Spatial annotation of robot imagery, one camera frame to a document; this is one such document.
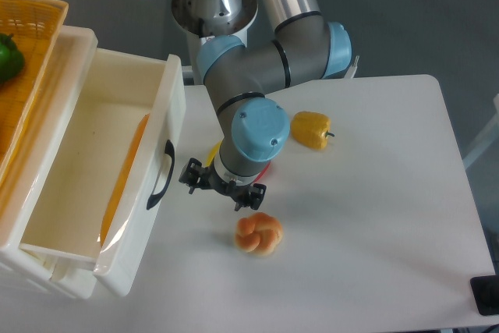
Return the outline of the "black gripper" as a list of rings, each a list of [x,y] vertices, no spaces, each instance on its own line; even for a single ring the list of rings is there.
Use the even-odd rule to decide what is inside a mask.
[[[254,183],[256,179],[257,175],[233,175],[224,166],[219,171],[216,165],[203,167],[195,158],[189,159],[179,176],[179,182],[189,188],[189,193],[195,190],[214,190],[223,196],[231,197],[235,201],[234,211],[244,207],[254,211],[259,210],[267,186]]]

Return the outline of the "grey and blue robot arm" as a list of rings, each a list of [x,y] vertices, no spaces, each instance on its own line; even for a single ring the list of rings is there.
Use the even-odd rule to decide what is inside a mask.
[[[257,210],[266,192],[257,177],[290,132],[268,94],[347,69],[349,34],[324,19],[317,0],[172,0],[172,15],[223,132],[214,159],[190,159],[179,180]]]

